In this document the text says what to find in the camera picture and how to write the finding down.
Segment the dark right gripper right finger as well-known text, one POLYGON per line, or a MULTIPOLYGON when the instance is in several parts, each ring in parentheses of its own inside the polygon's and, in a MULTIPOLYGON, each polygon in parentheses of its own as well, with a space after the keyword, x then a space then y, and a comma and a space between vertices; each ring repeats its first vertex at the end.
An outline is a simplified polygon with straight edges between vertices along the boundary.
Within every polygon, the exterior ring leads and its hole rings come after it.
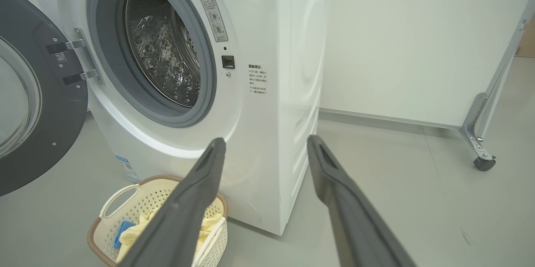
POLYGON ((323 139, 306 143, 314 189, 328 208, 342 267, 414 267, 415 262, 323 139))

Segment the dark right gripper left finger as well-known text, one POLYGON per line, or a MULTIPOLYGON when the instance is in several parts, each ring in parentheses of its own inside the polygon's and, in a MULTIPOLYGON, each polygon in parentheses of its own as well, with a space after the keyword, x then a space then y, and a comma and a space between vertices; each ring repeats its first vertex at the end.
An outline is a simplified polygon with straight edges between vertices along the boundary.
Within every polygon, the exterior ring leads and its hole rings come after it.
POLYGON ((213 139, 143 230, 120 267, 189 267, 206 208, 216 198, 226 143, 213 139))

